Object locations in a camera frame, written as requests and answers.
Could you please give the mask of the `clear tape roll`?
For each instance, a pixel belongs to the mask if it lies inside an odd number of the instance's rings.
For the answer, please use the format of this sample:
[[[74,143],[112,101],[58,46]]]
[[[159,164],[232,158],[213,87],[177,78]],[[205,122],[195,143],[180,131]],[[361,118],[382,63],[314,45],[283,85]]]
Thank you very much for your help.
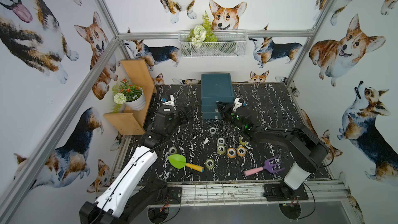
[[[215,134],[215,133],[217,132],[217,129],[216,129],[215,127],[211,127],[211,128],[209,129],[209,132],[210,132],[211,134]]]
[[[226,143],[226,141],[225,141],[225,139],[224,138],[218,138],[217,139],[217,145],[219,146],[219,145],[224,145]]]

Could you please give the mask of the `yellow-green tape roll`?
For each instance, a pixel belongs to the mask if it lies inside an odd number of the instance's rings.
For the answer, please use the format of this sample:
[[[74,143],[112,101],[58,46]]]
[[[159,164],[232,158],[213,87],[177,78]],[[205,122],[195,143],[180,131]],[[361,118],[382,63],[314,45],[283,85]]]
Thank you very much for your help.
[[[175,155],[178,153],[178,150],[175,146],[169,148],[169,155]]]
[[[226,153],[226,148],[225,148],[225,146],[224,146],[224,145],[218,145],[218,146],[217,146],[217,153],[218,153],[219,155],[225,154],[225,153]]]
[[[211,169],[213,169],[213,168],[215,167],[215,161],[214,161],[213,159],[207,159],[207,160],[205,161],[205,166],[206,166],[209,170],[211,170]]]
[[[243,137],[240,137],[240,138],[239,138],[239,143],[240,143],[241,146],[246,146],[246,145],[248,145],[248,142],[247,142],[247,141],[244,141]]]

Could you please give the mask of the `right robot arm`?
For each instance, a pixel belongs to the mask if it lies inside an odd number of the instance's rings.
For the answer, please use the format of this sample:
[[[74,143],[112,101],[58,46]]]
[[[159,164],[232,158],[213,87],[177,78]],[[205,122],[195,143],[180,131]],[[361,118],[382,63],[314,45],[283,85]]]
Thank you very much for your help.
[[[278,185],[281,197],[289,199],[315,173],[329,153],[329,147],[310,129],[301,125],[292,129],[266,128],[255,125],[251,111],[240,102],[217,102],[222,120],[235,126],[244,141],[286,147],[294,163],[283,182]]]

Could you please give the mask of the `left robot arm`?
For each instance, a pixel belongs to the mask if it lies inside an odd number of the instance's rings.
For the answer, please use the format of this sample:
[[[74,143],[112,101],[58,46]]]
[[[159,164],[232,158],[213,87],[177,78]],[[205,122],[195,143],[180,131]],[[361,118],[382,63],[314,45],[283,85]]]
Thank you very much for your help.
[[[162,105],[154,121],[139,141],[133,156],[108,189],[95,202],[86,202],[79,211],[82,224],[130,224],[148,205],[163,201],[167,183],[153,179],[133,191],[146,171],[157,160],[157,150],[166,144],[176,129],[193,120],[193,108]]]

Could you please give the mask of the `teal drawer cabinet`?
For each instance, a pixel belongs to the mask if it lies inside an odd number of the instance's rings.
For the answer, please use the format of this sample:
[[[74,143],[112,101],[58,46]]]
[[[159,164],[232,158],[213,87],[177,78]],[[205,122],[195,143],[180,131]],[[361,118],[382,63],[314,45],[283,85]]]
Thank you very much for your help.
[[[234,99],[231,74],[202,74],[201,110],[203,120],[221,119],[217,102],[232,104]]]

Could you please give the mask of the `orange tape roll left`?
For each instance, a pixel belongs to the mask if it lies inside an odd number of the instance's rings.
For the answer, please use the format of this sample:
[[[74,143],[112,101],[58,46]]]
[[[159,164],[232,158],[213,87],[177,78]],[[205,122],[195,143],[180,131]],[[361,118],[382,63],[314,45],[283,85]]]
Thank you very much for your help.
[[[236,152],[236,150],[234,148],[230,147],[230,148],[227,149],[226,154],[227,154],[227,156],[229,158],[235,158],[237,152]]]

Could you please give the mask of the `orange tape roll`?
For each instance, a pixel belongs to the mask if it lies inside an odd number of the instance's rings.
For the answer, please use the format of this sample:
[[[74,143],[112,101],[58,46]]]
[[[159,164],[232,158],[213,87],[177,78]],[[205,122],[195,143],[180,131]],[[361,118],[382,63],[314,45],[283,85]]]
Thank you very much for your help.
[[[227,149],[226,154],[227,154],[227,156],[229,158],[235,158],[237,152],[236,152],[236,150],[234,148],[230,147],[230,148]]]
[[[244,157],[247,154],[247,149],[244,146],[239,146],[236,148],[236,152],[240,157]]]

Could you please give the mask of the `orange tape roll right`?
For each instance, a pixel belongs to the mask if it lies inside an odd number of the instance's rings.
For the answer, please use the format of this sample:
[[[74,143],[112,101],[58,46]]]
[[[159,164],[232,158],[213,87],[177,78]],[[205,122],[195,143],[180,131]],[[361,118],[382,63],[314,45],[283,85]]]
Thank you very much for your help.
[[[236,152],[240,157],[244,157],[247,154],[247,149],[244,146],[239,146],[236,148]]]

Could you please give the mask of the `yellow-green tape roll front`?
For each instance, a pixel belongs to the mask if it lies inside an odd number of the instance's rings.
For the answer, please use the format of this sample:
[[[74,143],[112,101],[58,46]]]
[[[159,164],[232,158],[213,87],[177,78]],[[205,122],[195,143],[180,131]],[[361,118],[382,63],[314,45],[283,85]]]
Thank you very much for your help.
[[[213,159],[207,159],[207,160],[205,161],[205,166],[206,166],[209,170],[211,170],[211,169],[213,169],[213,168],[215,167],[215,161],[214,161]]]

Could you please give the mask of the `green toy shovel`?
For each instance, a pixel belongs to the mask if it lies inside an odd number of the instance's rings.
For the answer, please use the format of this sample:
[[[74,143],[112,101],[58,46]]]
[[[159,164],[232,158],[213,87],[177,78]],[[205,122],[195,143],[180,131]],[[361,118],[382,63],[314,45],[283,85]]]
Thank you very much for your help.
[[[168,160],[174,168],[182,169],[184,167],[189,167],[193,170],[204,172],[203,167],[188,163],[186,157],[184,157],[183,155],[173,154],[168,156]]]

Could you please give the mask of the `white potted flower plant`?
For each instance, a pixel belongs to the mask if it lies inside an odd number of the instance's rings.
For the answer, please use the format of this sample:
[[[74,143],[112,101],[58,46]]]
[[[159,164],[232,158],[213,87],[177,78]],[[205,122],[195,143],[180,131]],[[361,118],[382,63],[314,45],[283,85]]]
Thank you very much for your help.
[[[112,93],[113,113],[118,113],[124,105],[133,111],[141,111],[145,108],[146,99],[143,88],[126,78],[113,86]]]

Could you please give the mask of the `purple pink toy fork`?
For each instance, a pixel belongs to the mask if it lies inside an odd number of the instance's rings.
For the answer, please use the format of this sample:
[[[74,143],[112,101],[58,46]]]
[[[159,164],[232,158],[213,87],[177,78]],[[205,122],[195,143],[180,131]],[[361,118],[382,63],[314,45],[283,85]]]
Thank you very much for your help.
[[[264,165],[262,167],[246,170],[244,172],[244,175],[247,177],[250,175],[258,174],[259,172],[262,171],[268,171],[271,174],[275,174],[285,170],[285,168],[282,168],[281,165],[282,162],[280,161],[279,157],[275,156],[271,159],[265,160]]]

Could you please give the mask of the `green fern white flowers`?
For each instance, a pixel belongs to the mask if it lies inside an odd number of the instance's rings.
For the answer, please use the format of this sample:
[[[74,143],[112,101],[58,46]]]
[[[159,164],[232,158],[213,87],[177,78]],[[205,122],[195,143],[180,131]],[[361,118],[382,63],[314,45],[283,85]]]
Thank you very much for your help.
[[[202,15],[202,24],[197,24],[193,29],[191,29],[187,41],[198,48],[203,47],[207,43],[216,43],[218,41],[212,31],[211,22],[207,12]]]

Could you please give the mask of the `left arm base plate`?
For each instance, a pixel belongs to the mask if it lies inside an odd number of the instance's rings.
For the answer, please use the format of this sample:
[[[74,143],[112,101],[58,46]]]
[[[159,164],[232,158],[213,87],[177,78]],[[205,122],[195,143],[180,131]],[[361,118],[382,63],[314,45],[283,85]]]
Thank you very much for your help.
[[[181,187],[149,188],[144,187],[137,194],[138,200],[149,205],[178,204],[182,197]]]

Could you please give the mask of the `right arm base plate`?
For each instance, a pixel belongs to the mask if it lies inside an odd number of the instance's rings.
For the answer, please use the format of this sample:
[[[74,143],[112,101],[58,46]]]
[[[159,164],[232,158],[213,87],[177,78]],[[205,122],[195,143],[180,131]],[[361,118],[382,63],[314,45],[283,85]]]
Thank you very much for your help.
[[[263,197],[269,202],[309,199],[304,185],[301,185],[297,190],[293,190],[285,183],[281,182],[278,184],[264,184],[263,189]]]

